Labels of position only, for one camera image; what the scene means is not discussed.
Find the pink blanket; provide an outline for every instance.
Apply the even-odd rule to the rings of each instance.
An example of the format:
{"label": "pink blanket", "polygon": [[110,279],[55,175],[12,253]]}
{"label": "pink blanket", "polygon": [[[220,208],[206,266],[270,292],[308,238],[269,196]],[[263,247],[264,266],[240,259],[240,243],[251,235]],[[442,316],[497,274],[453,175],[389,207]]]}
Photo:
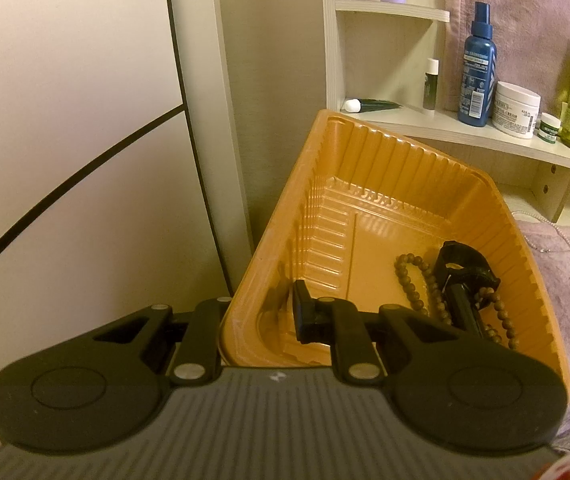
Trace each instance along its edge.
{"label": "pink blanket", "polygon": [[[446,0],[450,12],[442,69],[444,106],[458,110],[463,46],[476,0]],[[541,111],[558,116],[570,82],[570,0],[478,0],[491,4],[497,76],[537,92]]]}

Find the white door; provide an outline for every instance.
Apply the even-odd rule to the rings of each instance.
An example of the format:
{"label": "white door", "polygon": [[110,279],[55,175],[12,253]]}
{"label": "white door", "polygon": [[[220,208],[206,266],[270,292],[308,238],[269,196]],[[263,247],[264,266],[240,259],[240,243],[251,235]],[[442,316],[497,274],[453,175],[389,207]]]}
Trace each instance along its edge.
{"label": "white door", "polygon": [[168,0],[0,0],[0,369],[228,295]]}

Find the wooden bead bracelet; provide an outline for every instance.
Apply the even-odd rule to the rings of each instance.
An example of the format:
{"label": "wooden bead bracelet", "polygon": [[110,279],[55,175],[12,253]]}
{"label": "wooden bead bracelet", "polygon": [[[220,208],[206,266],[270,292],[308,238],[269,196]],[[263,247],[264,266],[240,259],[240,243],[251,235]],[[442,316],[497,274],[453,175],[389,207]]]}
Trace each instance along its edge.
{"label": "wooden bead bracelet", "polygon": [[[394,266],[396,267],[396,276],[398,276],[398,281],[403,286],[403,290],[407,295],[407,299],[410,301],[412,308],[424,316],[430,315],[425,302],[421,300],[421,295],[418,293],[416,286],[412,283],[412,279],[409,277],[407,264],[412,264],[421,270],[423,277],[425,278],[425,283],[427,284],[427,290],[434,305],[436,306],[438,318],[443,323],[451,325],[451,314],[447,310],[447,303],[444,300],[441,291],[438,290],[436,276],[433,275],[430,264],[425,262],[420,256],[414,256],[412,253],[401,254],[396,258],[394,263]],[[514,324],[507,315],[505,304],[500,300],[498,293],[491,287],[481,287],[474,299],[479,307],[487,306],[490,303],[494,304],[494,310],[496,311],[498,320],[502,322],[502,327],[506,330],[508,345],[512,350],[516,350],[518,348],[518,339],[516,338]],[[483,327],[483,330],[487,339],[498,344],[502,342],[502,338],[498,334],[498,331],[492,328],[491,325],[486,325]]]}

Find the beige wall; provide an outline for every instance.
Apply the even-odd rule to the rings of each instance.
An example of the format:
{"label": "beige wall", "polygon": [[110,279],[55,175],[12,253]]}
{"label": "beige wall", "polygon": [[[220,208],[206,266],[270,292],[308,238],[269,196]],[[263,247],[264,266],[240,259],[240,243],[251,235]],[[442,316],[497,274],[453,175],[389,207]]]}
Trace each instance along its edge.
{"label": "beige wall", "polygon": [[220,0],[252,235],[258,242],[325,107],[322,0]]}

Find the green tube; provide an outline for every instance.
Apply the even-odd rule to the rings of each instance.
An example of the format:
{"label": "green tube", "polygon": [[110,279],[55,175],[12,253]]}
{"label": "green tube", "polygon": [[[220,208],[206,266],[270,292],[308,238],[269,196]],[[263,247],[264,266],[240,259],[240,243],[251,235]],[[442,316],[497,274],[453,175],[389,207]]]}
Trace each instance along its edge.
{"label": "green tube", "polygon": [[375,112],[377,110],[393,110],[400,107],[401,105],[398,103],[379,99],[345,99],[345,104],[343,105],[344,110],[350,114]]}

